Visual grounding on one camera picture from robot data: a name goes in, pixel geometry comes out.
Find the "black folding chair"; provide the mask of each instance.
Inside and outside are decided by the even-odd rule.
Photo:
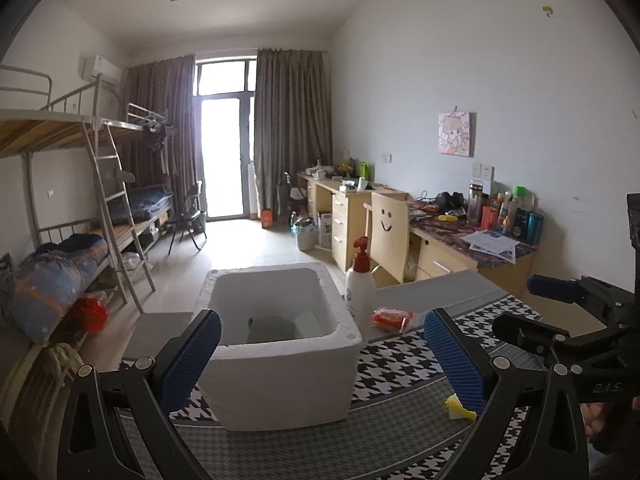
[[[185,226],[187,231],[189,232],[189,236],[191,240],[193,240],[193,245],[196,246],[196,249],[201,251],[204,247],[202,244],[201,247],[198,247],[196,243],[196,239],[193,237],[193,233],[191,232],[191,228],[194,222],[198,222],[202,228],[202,233],[204,234],[204,243],[207,243],[207,229],[206,226],[202,223],[202,211],[198,208],[198,199],[200,197],[200,191],[202,190],[202,181],[197,181],[193,187],[187,193],[187,196],[184,199],[184,204],[182,204],[182,212],[176,213],[169,218],[165,224],[174,226],[174,236],[171,238],[171,245],[169,245],[169,254],[171,254],[171,249],[174,246],[175,235],[178,232],[180,226]],[[180,236],[180,241],[184,238],[184,231],[182,231],[182,235]]]

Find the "drawer handle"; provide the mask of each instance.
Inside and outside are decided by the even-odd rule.
[[[447,274],[451,274],[453,272],[453,270],[447,269],[447,267],[445,267],[443,264],[438,263],[436,260],[433,261],[433,264],[440,267],[442,270],[444,270]]]

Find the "glass door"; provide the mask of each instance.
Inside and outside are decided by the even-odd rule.
[[[249,216],[254,91],[255,59],[197,66],[194,95],[207,220]]]

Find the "air conditioner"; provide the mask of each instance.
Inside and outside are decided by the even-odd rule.
[[[122,69],[107,61],[102,56],[88,57],[84,60],[82,79],[94,81],[98,74],[102,74],[102,80],[116,86],[122,79]]]

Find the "yellow sponge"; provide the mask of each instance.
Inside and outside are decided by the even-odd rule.
[[[449,418],[451,419],[468,418],[469,420],[476,420],[476,418],[478,418],[476,412],[470,412],[462,406],[462,403],[460,403],[456,394],[447,397],[447,400],[444,401],[444,405],[449,409]]]

